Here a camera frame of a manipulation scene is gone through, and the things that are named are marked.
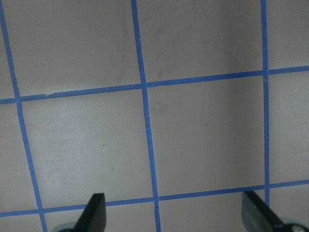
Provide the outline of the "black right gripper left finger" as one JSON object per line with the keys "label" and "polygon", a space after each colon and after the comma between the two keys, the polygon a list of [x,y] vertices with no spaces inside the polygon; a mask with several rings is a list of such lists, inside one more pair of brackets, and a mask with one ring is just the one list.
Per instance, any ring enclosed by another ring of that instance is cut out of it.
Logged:
{"label": "black right gripper left finger", "polygon": [[74,226],[75,232],[103,232],[106,227],[106,204],[104,193],[91,196],[86,208]]}

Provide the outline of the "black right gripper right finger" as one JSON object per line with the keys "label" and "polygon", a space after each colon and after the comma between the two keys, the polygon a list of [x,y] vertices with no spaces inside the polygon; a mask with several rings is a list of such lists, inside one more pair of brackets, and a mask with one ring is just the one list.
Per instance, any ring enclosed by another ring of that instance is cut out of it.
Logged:
{"label": "black right gripper right finger", "polygon": [[284,223],[254,192],[244,191],[241,219],[248,232],[283,232]]}

